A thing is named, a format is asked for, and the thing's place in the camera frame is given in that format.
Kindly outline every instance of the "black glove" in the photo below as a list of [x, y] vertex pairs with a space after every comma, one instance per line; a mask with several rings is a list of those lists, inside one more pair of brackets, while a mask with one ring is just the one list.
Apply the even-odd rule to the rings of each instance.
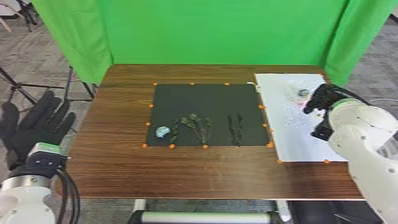
[[2, 105], [0, 138], [8, 149], [8, 165], [11, 170], [25, 163], [29, 152], [38, 142], [54, 145], [61, 144], [77, 120], [77, 114], [68, 113], [70, 102], [64, 102], [59, 107], [61, 101], [61, 98], [54, 96], [54, 92], [48, 91], [20, 125], [16, 105], [11, 102]]

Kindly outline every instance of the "chair leg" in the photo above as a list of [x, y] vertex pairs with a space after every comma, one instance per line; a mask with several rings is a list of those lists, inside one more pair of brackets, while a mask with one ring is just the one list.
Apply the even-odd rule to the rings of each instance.
[[4, 25], [6, 30], [13, 33], [13, 30], [11, 30], [9, 25], [8, 25], [8, 23], [6, 23], [6, 21], [4, 21], [2, 18], [0, 18], [0, 23], [2, 23], [2, 25]]

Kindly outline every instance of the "white object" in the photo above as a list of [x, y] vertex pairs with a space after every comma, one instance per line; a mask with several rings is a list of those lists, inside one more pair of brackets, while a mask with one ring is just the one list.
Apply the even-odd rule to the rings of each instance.
[[274, 143], [283, 162], [347, 161], [324, 140], [311, 136], [324, 112], [303, 112], [299, 91], [311, 92], [326, 83], [320, 74], [256, 74]]
[[215, 213], [215, 212], [144, 212], [143, 223], [271, 223], [271, 215], [256, 213]]
[[43, 203], [52, 190], [22, 186], [0, 192], [0, 224], [56, 224], [54, 211]]
[[171, 133], [171, 128], [167, 128], [166, 126], [159, 127], [159, 129], [157, 129], [157, 137], [164, 138], [169, 133]]
[[292, 213], [290, 213], [288, 201], [285, 200], [278, 200], [278, 212], [283, 221], [288, 222], [292, 220]]
[[329, 144], [349, 160], [359, 191], [388, 224], [398, 223], [398, 161], [379, 154], [398, 131], [390, 112], [354, 99], [334, 104], [329, 114]]

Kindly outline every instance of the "wooden table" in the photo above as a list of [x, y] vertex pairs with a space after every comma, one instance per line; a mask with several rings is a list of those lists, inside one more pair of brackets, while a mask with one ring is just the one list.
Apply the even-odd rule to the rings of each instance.
[[82, 197], [361, 199], [345, 163], [283, 163], [267, 147], [143, 148], [153, 83], [256, 81], [255, 73], [322, 73], [315, 66], [114, 65], [72, 148]]

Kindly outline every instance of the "black cable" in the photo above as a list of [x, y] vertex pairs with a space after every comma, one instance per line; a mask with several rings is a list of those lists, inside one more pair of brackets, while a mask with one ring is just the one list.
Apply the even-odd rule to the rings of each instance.
[[63, 203], [61, 203], [57, 224], [63, 224], [64, 216], [66, 216], [66, 206], [68, 206], [68, 179], [66, 179], [64, 173], [61, 171], [57, 171], [57, 176], [59, 176], [61, 183], [63, 183]]
[[73, 199], [73, 216], [72, 216], [70, 224], [77, 224], [79, 218], [80, 218], [80, 193], [79, 193], [77, 183], [72, 179], [72, 176], [70, 176], [66, 170], [64, 170], [64, 175], [66, 175], [66, 179], [68, 179], [68, 185], [70, 185], [70, 190], [72, 190], [72, 199]]

